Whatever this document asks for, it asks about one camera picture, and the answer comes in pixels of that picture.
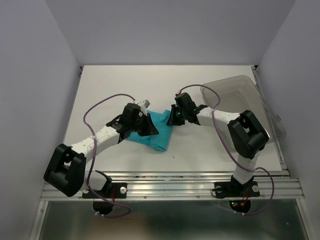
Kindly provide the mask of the turquoise t shirt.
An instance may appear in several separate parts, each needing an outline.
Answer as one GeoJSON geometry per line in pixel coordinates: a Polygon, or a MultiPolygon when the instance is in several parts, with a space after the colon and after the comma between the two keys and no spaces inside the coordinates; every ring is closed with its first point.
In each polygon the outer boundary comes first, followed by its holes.
{"type": "Polygon", "coordinates": [[[148,146],[158,152],[165,152],[168,149],[173,132],[173,127],[167,125],[171,112],[169,110],[165,110],[163,113],[150,110],[147,112],[150,114],[152,122],[159,134],[139,136],[136,132],[132,132],[126,140],[148,146]]]}

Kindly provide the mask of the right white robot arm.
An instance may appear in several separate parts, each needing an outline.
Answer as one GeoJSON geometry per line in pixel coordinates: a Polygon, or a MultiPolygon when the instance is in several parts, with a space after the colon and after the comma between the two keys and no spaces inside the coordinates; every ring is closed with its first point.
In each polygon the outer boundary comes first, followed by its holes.
{"type": "Polygon", "coordinates": [[[189,122],[214,127],[227,154],[232,155],[230,147],[237,152],[237,158],[232,158],[236,167],[231,179],[226,184],[218,183],[217,193],[238,196],[252,190],[258,156],[269,141],[268,132],[255,114],[250,110],[231,113],[196,105],[186,92],[176,94],[174,100],[167,125],[182,126],[189,122]]]}

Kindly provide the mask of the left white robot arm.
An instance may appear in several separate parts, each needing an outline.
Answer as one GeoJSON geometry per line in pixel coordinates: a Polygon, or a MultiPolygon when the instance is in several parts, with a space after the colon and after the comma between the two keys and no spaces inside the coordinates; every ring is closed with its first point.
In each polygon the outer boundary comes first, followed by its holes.
{"type": "Polygon", "coordinates": [[[89,173],[86,165],[107,148],[128,138],[131,133],[140,136],[158,135],[151,115],[147,113],[148,100],[128,103],[122,114],[107,123],[101,130],[78,143],[58,145],[44,173],[44,180],[67,197],[80,190],[93,189],[100,197],[111,193],[111,178],[100,171],[89,173]]]}

